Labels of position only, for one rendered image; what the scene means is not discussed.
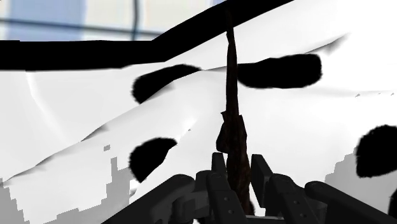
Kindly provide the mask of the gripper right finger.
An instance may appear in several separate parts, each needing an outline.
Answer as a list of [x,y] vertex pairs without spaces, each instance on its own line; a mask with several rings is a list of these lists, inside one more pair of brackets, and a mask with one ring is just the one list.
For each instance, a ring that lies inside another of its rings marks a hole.
[[269,216],[285,224],[394,224],[394,218],[320,181],[302,188],[287,175],[272,172],[264,157],[251,155],[251,184]]

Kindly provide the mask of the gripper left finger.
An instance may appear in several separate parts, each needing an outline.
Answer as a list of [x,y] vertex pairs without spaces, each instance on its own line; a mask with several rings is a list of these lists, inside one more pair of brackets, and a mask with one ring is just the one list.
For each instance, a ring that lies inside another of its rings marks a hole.
[[211,169],[196,178],[176,174],[102,224],[248,224],[236,193],[230,189],[222,153],[213,153]]

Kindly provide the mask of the dark brown long thin object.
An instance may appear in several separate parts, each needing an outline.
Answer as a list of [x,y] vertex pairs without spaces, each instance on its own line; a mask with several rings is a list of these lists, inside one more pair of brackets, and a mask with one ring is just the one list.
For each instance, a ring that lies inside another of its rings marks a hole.
[[246,215],[254,215],[254,206],[250,200],[249,185],[251,168],[247,155],[247,133],[244,119],[239,113],[237,52],[233,32],[232,15],[226,15],[226,37],[228,40],[226,65],[226,109],[221,113],[223,123],[216,140],[216,149],[226,153],[226,170],[230,188],[237,194]]

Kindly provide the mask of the white bed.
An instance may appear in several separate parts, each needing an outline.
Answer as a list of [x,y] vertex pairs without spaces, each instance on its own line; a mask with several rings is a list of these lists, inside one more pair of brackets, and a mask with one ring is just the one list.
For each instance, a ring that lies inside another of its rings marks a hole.
[[0,41],[0,224],[144,219],[219,148],[232,19],[247,154],[386,213],[397,0],[225,0],[150,41]]

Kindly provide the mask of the window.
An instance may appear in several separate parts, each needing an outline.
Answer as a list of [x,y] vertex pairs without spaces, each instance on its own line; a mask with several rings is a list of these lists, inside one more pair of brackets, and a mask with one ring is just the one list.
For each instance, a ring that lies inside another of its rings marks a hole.
[[0,39],[152,40],[224,0],[0,0]]

